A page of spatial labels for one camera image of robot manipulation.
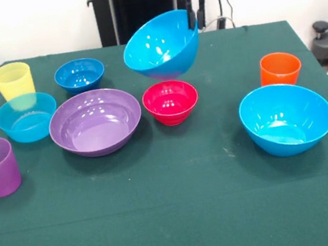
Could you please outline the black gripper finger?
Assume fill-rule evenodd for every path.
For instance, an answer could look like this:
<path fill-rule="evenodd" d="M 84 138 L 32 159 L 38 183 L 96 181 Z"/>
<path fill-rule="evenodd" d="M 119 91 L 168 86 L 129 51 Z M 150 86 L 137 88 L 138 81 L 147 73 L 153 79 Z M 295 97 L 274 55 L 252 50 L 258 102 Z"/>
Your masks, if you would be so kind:
<path fill-rule="evenodd" d="M 192 1 L 191 0 L 184 0 L 184 3 L 186 5 L 188 27 L 191 30 L 196 29 L 197 20 L 196 20 L 195 12 L 193 11 L 193 8 L 192 8 Z"/>
<path fill-rule="evenodd" d="M 197 10 L 198 28 L 205 28 L 205 0 L 199 0 L 199 8 Z"/>

